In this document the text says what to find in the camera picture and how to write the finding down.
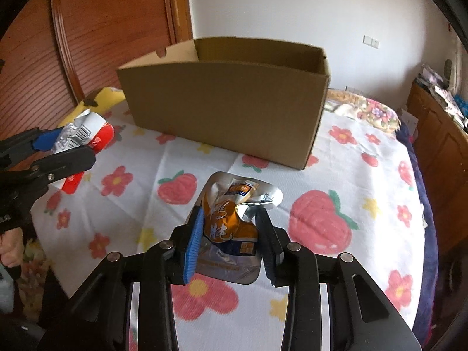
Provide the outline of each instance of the snack package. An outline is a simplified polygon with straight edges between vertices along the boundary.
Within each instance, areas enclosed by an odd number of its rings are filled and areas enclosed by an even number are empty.
[[[65,125],[55,141],[52,153],[88,145],[99,153],[114,137],[114,128],[99,114],[89,109],[78,115],[73,123]],[[83,178],[84,172],[71,175],[68,178],[52,183],[52,186],[62,189],[67,194],[73,194]]]
[[[273,208],[282,200],[281,190],[270,183],[224,172],[213,174],[196,202],[204,212],[196,272],[245,285],[254,282],[261,254],[252,219],[258,207]]]

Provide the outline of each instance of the white wall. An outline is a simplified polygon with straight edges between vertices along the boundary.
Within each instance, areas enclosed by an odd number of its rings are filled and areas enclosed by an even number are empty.
[[[418,65],[443,73],[451,39],[432,0],[190,0],[196,38],[235,35],[323,47],[331,87],[347,85],[396,108]],[[380,41],[373,49],[362,43]]]

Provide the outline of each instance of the person's hand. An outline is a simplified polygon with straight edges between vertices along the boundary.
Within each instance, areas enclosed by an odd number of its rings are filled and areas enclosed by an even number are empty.
[[[23,253],[23,230],[21,227],[0,235],[0,261],[4,266],[12,268],[21,265]]]

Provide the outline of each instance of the open cardboard box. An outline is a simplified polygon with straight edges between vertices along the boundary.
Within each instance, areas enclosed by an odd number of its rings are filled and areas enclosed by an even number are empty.
[[[295,169],[306,165],[330,79],[320,48],[235,37],[181,42],[117,73],[138,126]]]

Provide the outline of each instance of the bolt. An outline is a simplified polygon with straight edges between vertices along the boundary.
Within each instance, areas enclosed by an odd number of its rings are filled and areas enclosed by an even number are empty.
[[[172,240],[163,240],[161,243],[159,243],[159,246],[163,250],[170,250],[174,246],[174,242]]]
[[[118,252],[111,252],[107,255],[107,261],[116,262],[120,259],[120,253]]]
[[[350,253],[345,252],[340,255],[340,259],[342,259],[344,262],[352,262],[354,257]]]
[[[287,245],[288,249],[292,252],[297,252],[300,250],[300,244],[292,241]]]

